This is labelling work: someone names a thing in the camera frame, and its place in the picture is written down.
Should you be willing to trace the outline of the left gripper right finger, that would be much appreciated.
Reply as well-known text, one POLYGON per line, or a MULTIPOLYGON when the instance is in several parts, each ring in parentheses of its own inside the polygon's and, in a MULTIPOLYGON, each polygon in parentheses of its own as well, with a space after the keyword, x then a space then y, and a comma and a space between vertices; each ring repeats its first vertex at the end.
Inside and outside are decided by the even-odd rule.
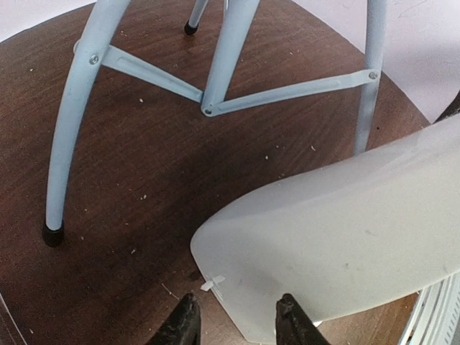
POLYGON ((329 345, 296 299, 285 293, 276 302, 277 345, 329 345))

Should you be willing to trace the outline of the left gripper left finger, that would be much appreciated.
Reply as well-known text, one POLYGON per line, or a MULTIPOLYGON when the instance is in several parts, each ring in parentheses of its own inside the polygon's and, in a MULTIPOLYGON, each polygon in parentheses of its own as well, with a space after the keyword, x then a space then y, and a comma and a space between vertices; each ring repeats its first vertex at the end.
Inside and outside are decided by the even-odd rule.
POLYGON ((198 345, 201 343, 201 310, 194 294, 185 294, 147 345, 198 345))

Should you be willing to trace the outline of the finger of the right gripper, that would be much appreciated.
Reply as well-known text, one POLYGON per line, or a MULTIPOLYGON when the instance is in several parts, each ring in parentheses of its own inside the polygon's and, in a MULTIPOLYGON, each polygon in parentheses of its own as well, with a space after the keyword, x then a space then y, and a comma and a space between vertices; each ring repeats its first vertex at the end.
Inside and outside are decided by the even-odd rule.
POLYGON ((457 93, 453 101, 447 106, 443 113, 434 121, 438 123, 459 113, 460 109, 460 92, 457 93))

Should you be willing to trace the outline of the white metronome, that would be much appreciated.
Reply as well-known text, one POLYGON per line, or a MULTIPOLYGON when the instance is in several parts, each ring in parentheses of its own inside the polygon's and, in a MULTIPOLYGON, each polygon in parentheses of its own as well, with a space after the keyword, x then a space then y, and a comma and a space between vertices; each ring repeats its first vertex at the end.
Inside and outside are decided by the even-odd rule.
POLYGON ((459 117, 256 189, 193 235, 210 290, 256 344, 290 293, 314 322, 459 274, 459 117))

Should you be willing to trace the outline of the white music stand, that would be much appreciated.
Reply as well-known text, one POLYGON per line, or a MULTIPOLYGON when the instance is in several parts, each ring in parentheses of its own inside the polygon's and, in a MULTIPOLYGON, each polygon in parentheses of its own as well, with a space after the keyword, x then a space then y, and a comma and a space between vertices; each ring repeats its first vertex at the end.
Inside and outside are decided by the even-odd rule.
POLYGON ((360 71, 296 83, 226 100, 236 64, 259 6, 257 1, 226 1, 218 42, 206 87, 198 89, 164 70, 111 44, 128 7, 127 1, 97 1, 76 42, 52 140, 47 176, 42 240, 59 246, 65 237, 64 206, 76 140, 86 106, 101 67, 111 68, 198 103, 215 117, 278 101, 360 87, 361 97, 353 153, 367 148, 382 75, 387 4, 367 2, 364 68, 360 71))

